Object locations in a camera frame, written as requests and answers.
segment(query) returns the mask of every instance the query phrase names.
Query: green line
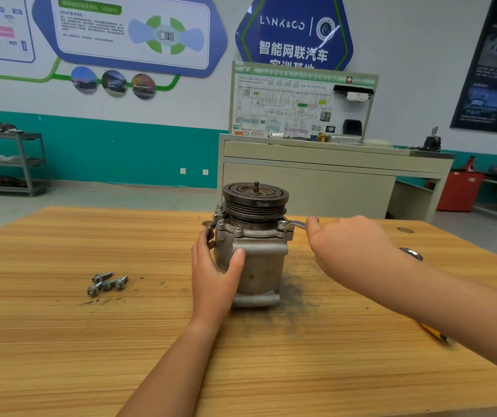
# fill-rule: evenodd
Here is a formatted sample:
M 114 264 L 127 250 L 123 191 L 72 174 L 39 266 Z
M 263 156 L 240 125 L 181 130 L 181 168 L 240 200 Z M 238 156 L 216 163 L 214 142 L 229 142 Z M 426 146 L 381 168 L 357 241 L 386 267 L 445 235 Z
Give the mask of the green line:
M 264 1 L 266 1 L 266 0 L 260 1 L 260 4 L 258 5 L 258 7 L 256 7 L 256 10 L 254 11 L 254 13 L 252 13 L 252 17 L 248 21 L 247 27 L 245 28 L 245 30 L 243 31 L 243 33 L 241 35 L 241 42 L 243 42 L 243 46 L 244 46 L 245 51 L 247 53 L 248 61 L 250 61 L 250 62 L 252 62 L 252 56 L 250 55 L 250 52 L 248 52 L 248 47 L 245 43 L 245 34 L 246 34 L 248 28 L 250 27 L 250 25 L 252 24 L 252 21 L 254 20 L 254 18 L 256 17 L 256 15 L 258 14 L 258 12 L 262 8 L 262 6 L 264 5 Z
M 21 81 L 21 82 L 32 82 L 32 83 L 45 83 L 50 81 L 55 74 L 59 63 L 61 62 L 61 58 L 57 57 L 55 63 L 53 63 L 52 69 L 49 71 L 48 76 L 43 79 L 32 79 L 29 77 L 17 77 L 17 76 L 4 76 L 0 74 L 0 79 L 4 79 L 6 81 Z
M 5 76 L 0 74 L 0 79 L 6 80 L 6 81 L 21 81 L 21 82 L 32 82 L 32 83 L 46 83 L 49 82 L 52 79 L 56 79 L 58 81 L 70 81 L 71 76 L 66 76 L 64 74 L 56 74 L 56 70 L 59 67 L 59 63 L 61 62 L 61 58 L 56 58 L 55 63 L 53 63 L 52 69 L 49 71 L 48 76 L 44 77 L 43 79 L 32 79 L 29 77 L 17 77 L 17 76 Z M 167 86 L 156 86 L 156 90 L 161 90 L 163 92 L 166 92 L 168 90 L 172 90 L 176 85 L 177 82 L 179 82 L 179 78 L 181 77 L 180 74 L 176 74 L 171 83 L 169 83 Z
M 343 35 L 343 42 L 345 44 L 345 55 L 343 55 L 343 58 L 337 64 L 337 67 L 335 70 L 339 69 L 341 66 L 341 63 L 347 58 L 349 55 L 349 45 L 347 44 L 347 37 L 345 36 L 345 29 L 343 27 L 343 21 L 341 20 L 341 14 L 339 14 L 339 6 L 337 5 L 337 0 L 333 0 L 333 4 L 335 5 L 335 11 L 337 12 L 337 19 L 339 19 L 339 26 L 341 27 L 341 35 Z
M 155 87 L 155 90 L 161 90 L 162 92 L 166 92 L 168 90 L 172 90 L 177 82 L 179 82 L 179 78 L 181 77 L 180 74 L 176 74 L 174 77 L 173 77 L 173 80 L 171 81 L 171 83 L 169 83 L 167 86 L 158 86 L 156 85 Z M 71 76 L 65 76 L 64 74 L 54 74 L 52 76 L 53 79 L 55 80 L 58 80 L 58 81 L 71 81 Z M 102 84 L 102 80 L 101 79 L 98 79 L 98 84 Z M 132 87 L 131 83 L 130 82 L 127 82 L 127 87 L 130 88 Z

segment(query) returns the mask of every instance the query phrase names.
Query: wooden tabletop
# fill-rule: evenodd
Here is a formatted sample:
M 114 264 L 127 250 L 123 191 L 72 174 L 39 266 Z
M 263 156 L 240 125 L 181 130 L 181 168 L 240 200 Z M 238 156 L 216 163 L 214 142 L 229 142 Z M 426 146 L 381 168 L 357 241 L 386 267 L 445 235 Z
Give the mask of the wooden tabletop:
M 114 415 L 189 320 L 190 246 L 210 217 L 49 207 L 0 228 L 0 416 Z M 381 224 L 426 263 L 497 286 L 495 254 L 423 222 Z M 90 299 L 107 271 L 126 288 Z M 495 365 L 328 279 L 299 229 L 281 296 L 225 321 L 197 415 L 497 407 Z

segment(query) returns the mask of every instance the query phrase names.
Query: white wall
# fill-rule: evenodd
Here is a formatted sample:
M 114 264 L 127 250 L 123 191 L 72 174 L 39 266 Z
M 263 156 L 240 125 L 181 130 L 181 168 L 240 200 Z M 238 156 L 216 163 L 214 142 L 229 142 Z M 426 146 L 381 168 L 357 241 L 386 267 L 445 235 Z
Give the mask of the white wall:
M 355 46 L 347 69 L 380 75 L 368 138 L 420 145 L 438 125 L 445 149 L 497 154 L 496 133 L 449 129 L 490 0 L 343 1 Z M 101 88 L 84 96 L 69 82 L 0 80 L 0 110 L 226 129 L 231 61 L 240 59 L 234 33 L 252 0 L 214 2 L 229 43 L 210 77 L 181 78 L 174 90 L 158 93 L 149 102 L 132 93 L 112 98 Z M 33 38 L 37 50 L 50 51 L 36 27 Z M 58 73 L 70 74 L 74 66 L 62 63 Z M 104 72 L 92 69 L 99 77 Z M 135 75 L 120 71 L 129 81 Z M 151 76 L 159 85 L 172 78 Z

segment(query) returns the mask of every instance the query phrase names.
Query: floor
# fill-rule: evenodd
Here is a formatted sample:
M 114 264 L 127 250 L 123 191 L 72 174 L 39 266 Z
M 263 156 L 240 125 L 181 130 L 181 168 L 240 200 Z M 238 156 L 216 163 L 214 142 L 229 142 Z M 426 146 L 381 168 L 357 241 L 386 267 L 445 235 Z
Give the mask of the floor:
M 34 198 L 20 193 L 0 194 L 0 226 L 48 205 L 212 211 L 216 207 L 216 191 L 56 181 L 48 193 Z M 495 217 L 481 213 L 436 212 L 433 224 L 497 254 Z

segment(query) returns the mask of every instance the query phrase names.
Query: circular car picture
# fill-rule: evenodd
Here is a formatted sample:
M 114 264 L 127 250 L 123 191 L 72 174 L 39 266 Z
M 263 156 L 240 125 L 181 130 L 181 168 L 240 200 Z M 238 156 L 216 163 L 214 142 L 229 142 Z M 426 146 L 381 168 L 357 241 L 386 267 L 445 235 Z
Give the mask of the circular car picture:
M 131 81 L 133 93 L 141 99 L 152 99 L 155 95 L 155 83 L 150 76 L 139 73 Z
M 127 81 L 117 70 L 108 70 L 102 76 L 102 87 L 112 97 L 120 98 L 127 93 Z
M 71 82 L 82 93 L 94 93 L 98 87 L 96 74 L 83 65 L 73 69 L 71 72 Z

